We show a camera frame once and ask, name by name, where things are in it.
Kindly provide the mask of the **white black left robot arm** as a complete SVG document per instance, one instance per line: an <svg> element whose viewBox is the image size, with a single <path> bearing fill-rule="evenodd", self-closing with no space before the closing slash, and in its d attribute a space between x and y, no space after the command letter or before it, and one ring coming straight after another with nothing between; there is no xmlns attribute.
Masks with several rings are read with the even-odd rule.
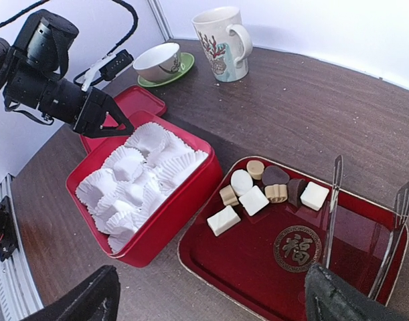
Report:
<svg viewBox="0 0 409 321"><path fill-rule="evenodd" d="M44 126L60 120L88 138L126 136L135 129L114 98L95 88L130 66L133 56L122 50L107 55L75 84L65 75L68 50L79 34L64 17L41 9L25 21L13 44L0 38L0 93L7 112L16 112Z"/></svg>

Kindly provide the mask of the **white ceramic bowl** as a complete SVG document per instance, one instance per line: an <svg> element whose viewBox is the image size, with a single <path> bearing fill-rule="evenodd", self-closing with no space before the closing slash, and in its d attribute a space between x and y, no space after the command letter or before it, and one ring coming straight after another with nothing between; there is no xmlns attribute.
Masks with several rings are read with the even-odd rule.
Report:
<svg viewBox="0 0 409 321"><path fill-rule="evenodd" d="M133 62L133 69L150 82L164 82L180 71L181 51L178 43L162 43L143 52Z"/></svg>

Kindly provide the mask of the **tall coral pattern mug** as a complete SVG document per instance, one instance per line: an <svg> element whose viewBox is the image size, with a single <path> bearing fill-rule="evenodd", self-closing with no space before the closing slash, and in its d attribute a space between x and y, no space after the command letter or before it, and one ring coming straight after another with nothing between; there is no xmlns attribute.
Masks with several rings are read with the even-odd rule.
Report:
<svg viewBox="0 0 409 321"><path fill-rule="evenodd" d="M253 44L239 8L210 9L196 15L192 23L216 80L236 82L248 74Z"/></svg>

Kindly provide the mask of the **white cube chocolate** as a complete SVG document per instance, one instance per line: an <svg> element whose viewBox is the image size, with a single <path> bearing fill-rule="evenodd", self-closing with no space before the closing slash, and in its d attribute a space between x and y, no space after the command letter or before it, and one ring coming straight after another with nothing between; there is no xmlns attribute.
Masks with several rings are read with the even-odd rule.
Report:
<svg viewBox="0 0 409 321"><path fill-rule="evenodd" d="M304 206L314 211L319 211L322 208L328 194L328 188L322 187L314 182L308 182L305 190L300 196L300 200Z"/></svg>

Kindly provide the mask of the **dark brown chocolate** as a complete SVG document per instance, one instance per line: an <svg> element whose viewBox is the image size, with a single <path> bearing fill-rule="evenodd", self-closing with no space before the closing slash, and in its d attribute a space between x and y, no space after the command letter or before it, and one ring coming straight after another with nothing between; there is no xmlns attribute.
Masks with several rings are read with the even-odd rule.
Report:
<svg viewBox="0 0 409 321"><path fill-rule="evenodd" d="M307 186L307 182L304 179L291 179L287 183L288 190L288 202L295 206L301 206L301 195Z"/></svg>

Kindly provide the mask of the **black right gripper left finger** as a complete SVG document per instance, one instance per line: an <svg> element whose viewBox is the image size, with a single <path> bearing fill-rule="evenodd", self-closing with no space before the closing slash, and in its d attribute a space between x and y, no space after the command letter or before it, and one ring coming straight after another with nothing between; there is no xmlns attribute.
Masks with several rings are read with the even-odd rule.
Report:
<svg viewBox="0 0 409 321"><path fill-rule="evenodd" d="M113 265L103 265L66 295L26 320L116 320L120 282Z"/></svg>

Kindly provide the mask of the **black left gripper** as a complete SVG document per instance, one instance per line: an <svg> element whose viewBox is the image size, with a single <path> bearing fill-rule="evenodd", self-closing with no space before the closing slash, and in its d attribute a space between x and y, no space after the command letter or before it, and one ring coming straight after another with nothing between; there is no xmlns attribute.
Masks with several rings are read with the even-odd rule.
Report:
<svg viewBox="0 0 409 321"><path fill-rule="evenodd" d="M21 112L25 105L42 113L40 124L49 126L58 119L89 138L131 135L135 127L113 98L93 116L89 94L65 79L68 50L78 34L75 25L45 9L26 19L3 64L5 110Z"/></svg>

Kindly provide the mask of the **tan ridged chocolate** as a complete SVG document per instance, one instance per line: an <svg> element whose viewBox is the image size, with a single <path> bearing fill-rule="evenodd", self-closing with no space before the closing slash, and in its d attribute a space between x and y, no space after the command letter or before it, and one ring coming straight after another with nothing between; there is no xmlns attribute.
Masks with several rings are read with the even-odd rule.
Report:
<svg viewBox="0 0 409 321"><path fill-rule="evenodd" d="M219 194L225 206L237 206L239 204L238 198L231 185L220 189Z"/></svg>

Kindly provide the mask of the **dark heart chocolate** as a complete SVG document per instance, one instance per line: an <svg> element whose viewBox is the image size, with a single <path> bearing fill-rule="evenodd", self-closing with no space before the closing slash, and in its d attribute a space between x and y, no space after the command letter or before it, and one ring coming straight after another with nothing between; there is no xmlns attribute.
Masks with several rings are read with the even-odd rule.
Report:
<svg viewBox="0 0 409 321"><path fill-rule="evenodd" d="M289 181L289 174L275 165L266 167L262 174L262 184L264 186L286 185Z"/></svg>

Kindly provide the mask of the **tan flower chocolate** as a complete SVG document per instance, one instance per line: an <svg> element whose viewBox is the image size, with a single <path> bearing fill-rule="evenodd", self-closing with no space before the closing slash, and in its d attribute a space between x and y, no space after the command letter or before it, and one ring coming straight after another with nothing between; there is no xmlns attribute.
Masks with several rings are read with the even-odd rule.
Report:
<svg viewBox="0 0 409 321"><path fill-rule="evenodd" d="M264 193L270 203L283 203L288 199L288 189L285 184L265 186Z"/></svg>

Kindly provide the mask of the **white paper liners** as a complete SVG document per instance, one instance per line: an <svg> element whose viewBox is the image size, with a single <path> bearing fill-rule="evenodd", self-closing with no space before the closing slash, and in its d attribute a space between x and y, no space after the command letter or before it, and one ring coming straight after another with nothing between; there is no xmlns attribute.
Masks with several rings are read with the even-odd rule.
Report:
<svg viewBox="0 0 409 321"><path fill-rule="evenodd" d="M208 156L148 122L82 180L75 194L116 253Z"/></svg>

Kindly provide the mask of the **white rectangular chocolate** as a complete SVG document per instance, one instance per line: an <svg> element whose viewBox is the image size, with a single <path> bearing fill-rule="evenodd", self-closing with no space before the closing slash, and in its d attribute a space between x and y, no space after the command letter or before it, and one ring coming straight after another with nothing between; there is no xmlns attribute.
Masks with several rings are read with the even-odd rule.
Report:
<svg viewBox="0 0 409 321"><path fill-rule="evenodd" d="M215 215L207 218L207 223L216 237L223 234L240 221L240 216L235 212L231 205L226 206Z"/></svg>

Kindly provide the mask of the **green saucer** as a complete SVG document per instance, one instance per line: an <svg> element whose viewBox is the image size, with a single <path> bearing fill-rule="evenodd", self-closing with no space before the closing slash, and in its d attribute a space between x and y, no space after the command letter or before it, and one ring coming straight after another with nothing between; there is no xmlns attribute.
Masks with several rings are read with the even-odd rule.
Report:
<svg viewBox="0 0 409 321"><path fill-rule="evenodd" d="M173 77L171 77L168 80L162 81L162 82L151 82L146 79L144 79L142 76L137 77L137 84L143 88L156 88L159 86L164 86L167 84L170 84L183 76L185 76L188 71L192 69L192 67L195 64L195 56L192 53L189 52L181 52L181 65L179 71L174 74Z"/></svg>

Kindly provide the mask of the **red tin lid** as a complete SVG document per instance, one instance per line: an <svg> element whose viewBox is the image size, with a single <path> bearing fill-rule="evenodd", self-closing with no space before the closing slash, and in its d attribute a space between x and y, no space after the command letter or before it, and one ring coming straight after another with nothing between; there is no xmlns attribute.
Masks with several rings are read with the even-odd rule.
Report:
<svg viewBox="0 0 409 321"><path fill-rule="evenodd" d="M115 96L114 100L123 114L127 117L130 117L135 112L141 110L156 116L162 116L167 111L164 101L150 93L150 91L137 85L127 88ZM118 127L117 122L112 118L112 116L106 117L103 126ZM91 153L95 148L97 148L104 141L104 139L105 138L88 138L85 136L80 136L80 140L87 154Z"/></svg>

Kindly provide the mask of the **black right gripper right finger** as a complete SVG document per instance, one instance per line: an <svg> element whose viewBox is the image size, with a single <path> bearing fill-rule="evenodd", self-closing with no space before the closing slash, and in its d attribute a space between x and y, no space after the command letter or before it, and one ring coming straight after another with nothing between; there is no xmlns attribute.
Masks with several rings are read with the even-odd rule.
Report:
<svg viewBox="0 0 409 321"><path fill-rule="evenodd" d="M319 263L305 277L307 320L407 320L359 292Z"/></svg>

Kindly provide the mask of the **aluminium left corner post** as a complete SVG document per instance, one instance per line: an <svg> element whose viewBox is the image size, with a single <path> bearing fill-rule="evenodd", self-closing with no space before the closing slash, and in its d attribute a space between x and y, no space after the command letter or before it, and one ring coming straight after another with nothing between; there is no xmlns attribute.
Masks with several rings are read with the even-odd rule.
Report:
<svg viewBox="0 0 409 321"><path fill-rule="evenodd" d="M173 39L173 33L169 26L168 20L163 12L162 5L159 0L148 0L149 7L153 12L154 18L157 22L157 25L160 29L160 32L165 41Z"/></svg>

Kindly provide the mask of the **red tin box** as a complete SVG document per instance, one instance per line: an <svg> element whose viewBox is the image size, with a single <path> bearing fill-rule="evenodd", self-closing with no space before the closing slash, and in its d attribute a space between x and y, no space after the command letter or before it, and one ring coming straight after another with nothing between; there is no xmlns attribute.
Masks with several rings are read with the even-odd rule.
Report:
<svg viewBox="0 0 409 321"><path fill-rule="evenodd" d="M108 244L108 235L97 230L91 214L86 206L81 204L75 191L80 182L99 169L104 159L127 138L116 136L105 139L83 159L67 178L66 189L101 250L113 259L118 259L136 268L143 268L158 255L210 198L222 180L222 168L213 147L200 137L142 110L132 114L129 120L136 128L148 122L156 122L177 135L193 149L208 153L207 159L168 197L118 253L112 252Z"/></svg>

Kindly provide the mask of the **white oval chocolate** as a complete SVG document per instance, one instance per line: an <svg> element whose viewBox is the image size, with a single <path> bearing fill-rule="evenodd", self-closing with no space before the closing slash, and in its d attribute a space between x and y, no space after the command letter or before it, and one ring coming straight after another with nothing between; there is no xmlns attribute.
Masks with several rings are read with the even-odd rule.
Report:
<svg viewBox="0 0 409 321"><path fill-rule="evenodd" d="M241 197L253 187L253 180L247 171L240 169L232 173L230 184L234 193Z"/></svg>

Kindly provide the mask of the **white square chocolate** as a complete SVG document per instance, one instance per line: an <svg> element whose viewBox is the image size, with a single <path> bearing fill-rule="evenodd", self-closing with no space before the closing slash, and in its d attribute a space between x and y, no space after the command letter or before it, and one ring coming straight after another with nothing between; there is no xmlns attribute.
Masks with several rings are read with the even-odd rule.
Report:
<svg viewBox="0 0 409 321"><path fill-rule="evenodd" d="M258 186L253 186L247 193L239 197L239 202L252 217L269 204L269 200Z"/></svg>

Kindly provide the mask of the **dark red lacquer tray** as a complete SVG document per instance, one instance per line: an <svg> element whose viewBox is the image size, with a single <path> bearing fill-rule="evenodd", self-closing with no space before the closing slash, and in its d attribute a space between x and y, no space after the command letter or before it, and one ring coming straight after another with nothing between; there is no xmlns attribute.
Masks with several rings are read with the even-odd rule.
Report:
<svg viewBox="0 0 409 321"><path fill-rule="evenodd" d="M178 245L182 264L207 285L267 320L304 320L305 276L321 262L329 204L319 211L288 201L271 203L216 237L207 218L224 208L215 191ZM340 190L330 270L365 296L387 304L408 248L395 235L394 212Z"/></svg>

